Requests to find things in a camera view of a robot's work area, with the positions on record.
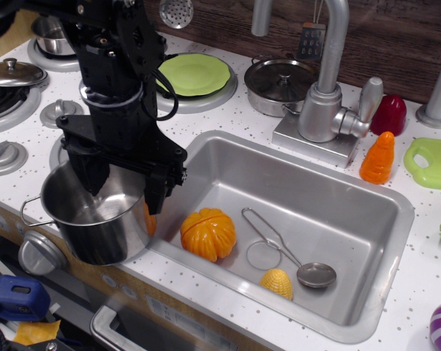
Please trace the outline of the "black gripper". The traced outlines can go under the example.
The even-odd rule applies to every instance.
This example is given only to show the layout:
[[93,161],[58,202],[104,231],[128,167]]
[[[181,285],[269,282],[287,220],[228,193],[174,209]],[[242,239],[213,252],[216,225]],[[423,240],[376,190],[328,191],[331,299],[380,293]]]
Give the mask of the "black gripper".
[[173,186],[186,178],[186,151],[149,117],[67,115],[58,117],[56,124],[64,132],[62,145],[72,169],[92,196],[105,185],[110,165],[122,167],[146,177],[145,202],[149,214],[156,215]]

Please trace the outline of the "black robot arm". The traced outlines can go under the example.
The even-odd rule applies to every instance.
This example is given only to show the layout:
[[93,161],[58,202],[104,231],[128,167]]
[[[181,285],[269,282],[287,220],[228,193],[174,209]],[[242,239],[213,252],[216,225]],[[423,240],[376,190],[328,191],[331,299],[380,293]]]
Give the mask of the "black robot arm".
[[142,173],[151,214],[182,184],[185,150],[159,129],[157,82],[165,39],[141,1],[14,1],[59,19],[75,51],[86,116],[61,117],[63,147],[84,188],[96,194],[117,165]]

